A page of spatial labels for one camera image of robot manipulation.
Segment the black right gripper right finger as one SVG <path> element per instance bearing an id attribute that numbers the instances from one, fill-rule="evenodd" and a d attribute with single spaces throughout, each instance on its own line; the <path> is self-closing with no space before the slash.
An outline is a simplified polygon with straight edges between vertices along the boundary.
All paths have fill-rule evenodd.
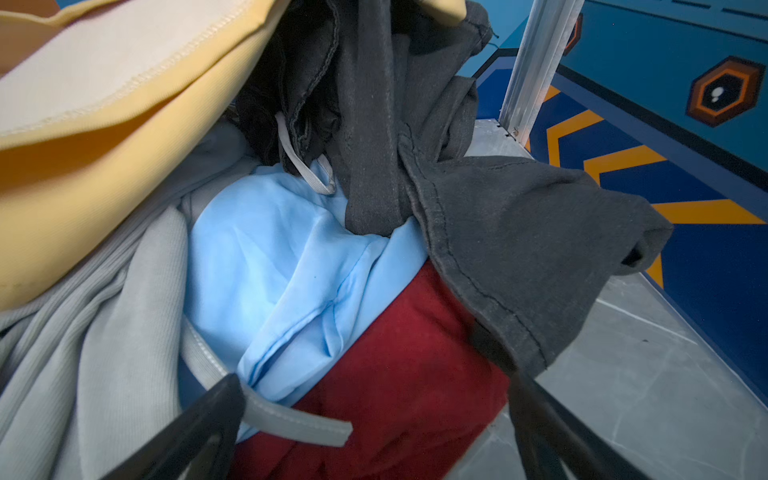
<path id="1" fill-rule="evenodd" d="M 510 375 L 508 405 L 528 479 L 649 479 L 521 372 Z"/>

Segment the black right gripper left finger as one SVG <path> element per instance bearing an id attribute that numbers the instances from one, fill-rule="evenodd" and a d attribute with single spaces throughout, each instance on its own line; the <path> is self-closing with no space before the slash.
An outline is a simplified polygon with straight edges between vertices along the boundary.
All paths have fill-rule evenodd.
<path id="1" fill-rule="evenodd" d="M 229 374 L 105 477 L 224 479 L 244 410 L 240 381 Z"/>

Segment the red cloth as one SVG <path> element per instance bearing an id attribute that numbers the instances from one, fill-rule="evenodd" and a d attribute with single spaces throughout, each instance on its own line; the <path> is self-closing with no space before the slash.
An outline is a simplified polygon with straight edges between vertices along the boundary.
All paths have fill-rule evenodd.
<path id="1" fill-rule="evenodd" d="M 352 423 L 339 448 L 258 433 L 232 479 L 441 479 L 507 401 L 508 378 L 470 343 L 475 324 L 431 263 L 296 409 Z"/>

